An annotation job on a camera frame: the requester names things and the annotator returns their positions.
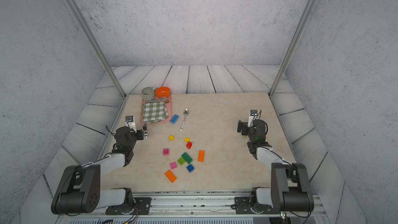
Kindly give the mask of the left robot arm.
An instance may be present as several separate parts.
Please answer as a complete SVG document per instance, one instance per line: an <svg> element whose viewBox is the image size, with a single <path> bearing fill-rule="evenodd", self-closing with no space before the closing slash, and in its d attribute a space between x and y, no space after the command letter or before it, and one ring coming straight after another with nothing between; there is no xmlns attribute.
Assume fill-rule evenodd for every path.
<svg viewBox="0 0 398 224"><path fill-rule="evenodd" d="M130 164L136 142L148 136L147 126L135 130L127 124L117 129L113 136L116 143L105 157L81 166L68 166L64 170L51 204L52 213L72 216L101 208L106 208L108 215L148 213L150 199L134 199L129 188L101 190L104 176Z"/></svg>

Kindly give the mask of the dark green lego brick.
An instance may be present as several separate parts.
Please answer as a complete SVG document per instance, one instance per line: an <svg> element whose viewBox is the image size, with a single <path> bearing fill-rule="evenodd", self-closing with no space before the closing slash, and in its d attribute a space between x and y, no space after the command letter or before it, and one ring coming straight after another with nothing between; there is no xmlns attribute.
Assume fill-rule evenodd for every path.
<svg viewBox="0 0 398 224"><path fill-rule="evenodd" d="M186 152L184 152L184 153L181 155L181 157L184 159L184 161L185 161L187 164L191 164L191 163L193 162L193 159L192 159Z"/></svg>

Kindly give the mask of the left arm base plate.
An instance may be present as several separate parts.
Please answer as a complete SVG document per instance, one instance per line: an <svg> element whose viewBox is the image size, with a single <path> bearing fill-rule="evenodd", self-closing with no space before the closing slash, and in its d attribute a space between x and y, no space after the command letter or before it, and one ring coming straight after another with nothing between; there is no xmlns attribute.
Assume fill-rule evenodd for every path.
<svg viewBox="0 0 398 224"><path fill-rule="evenodd" d="M149 215L151 198L131 198L123 204L110 206L106 209L106 215Z"/></svg>

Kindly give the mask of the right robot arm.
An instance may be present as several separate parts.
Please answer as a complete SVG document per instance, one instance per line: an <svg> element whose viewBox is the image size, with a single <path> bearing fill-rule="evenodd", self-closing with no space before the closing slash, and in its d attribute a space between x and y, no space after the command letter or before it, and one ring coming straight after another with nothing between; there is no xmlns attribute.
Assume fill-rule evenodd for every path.
<svg viewBox="0 0 398 224"><path fill-rule="evenodd" d="M247 146L250 154L271 170L271 186L252 188L247 200L241 204L236 203L236 212L289 212L296 216L299 212L306 212L305 217L308 217L314 210L315 203L305 165L291 163L273 149L266 141L268 125L263 120L240 120L237 132L249 137Z"/></svg>

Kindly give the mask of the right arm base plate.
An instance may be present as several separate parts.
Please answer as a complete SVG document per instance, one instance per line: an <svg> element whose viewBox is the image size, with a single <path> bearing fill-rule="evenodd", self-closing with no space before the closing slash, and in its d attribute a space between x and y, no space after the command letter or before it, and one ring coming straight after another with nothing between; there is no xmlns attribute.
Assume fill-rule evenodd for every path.
<svg viewBox="0 0 398 224"><path fill-rule="evenodd" d="M261 204L249 197L235 197L231 209L238 215L258 214L272 215L279 214L279 211L272 204Z"/></svg>

